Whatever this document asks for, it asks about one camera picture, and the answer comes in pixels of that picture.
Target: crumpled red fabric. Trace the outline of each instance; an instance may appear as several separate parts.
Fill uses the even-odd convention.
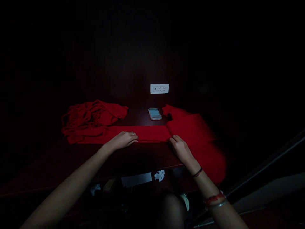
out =
[[[86,137],[103,136],[107,134],[107,125],[115,123],[118,118],[125,118],[127,110],[128,107],[100,100],[70,106],[62,117],[61,131],[69,144],[79,143]]]
[[[178,135],[214,183],[224,179],[225,156],[215,144],[216,135],[200,114],[166,104],[162,108],[163,115],[170,115],[172,120],[165,126],[107,126],[124,118],[127,110],[128,107],[100,100],[71,106],[62,117],[62,132],[69,144],[105,144],[122,131],[135,132],[139,143],[167,142],[173,135]]]

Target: smartphone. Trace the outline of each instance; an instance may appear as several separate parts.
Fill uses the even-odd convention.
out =
[[[150,116],[151,120],[160,120],[160,119],[162,119],[162,116],[161,116],[158,108],[149,108],[148,112],[149,112],[149,116]]]

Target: wall socket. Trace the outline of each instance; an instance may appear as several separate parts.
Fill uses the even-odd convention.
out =
[[[168,93],[169,84],[151,84],[150,93],[151,94],[164,94]]]

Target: silver bangle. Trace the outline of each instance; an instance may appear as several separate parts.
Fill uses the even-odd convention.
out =
[[[209,206],[209,208],[206,207],[206,210],[210,210],[210,209],[214,209],[214,208],[221,207],[221,206],[224,205],[226,202],[228,202],[227,199],[225,199],[224,201],[222,201],[221,203],[219,203],[219,204],[217,204],[217,205]]]

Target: red string bracelet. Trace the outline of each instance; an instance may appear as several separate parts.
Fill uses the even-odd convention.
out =
[[[197,177],[197,176],[199,176],[199,174],[202,172],[202,167],[200,168],[200,170],[197,172],[197,173],[195,173],[194,175],[193,175],[193,177]]]
[[[204,201],[206,207],[209,207],[210,206],[210,203],[212,201],[217,201],[219,198],[226,198],[226,196],[223,194],[223,192],[221,190],[219,190],[219,194],[217,196],[211,196],[209,199],[206,199]]]

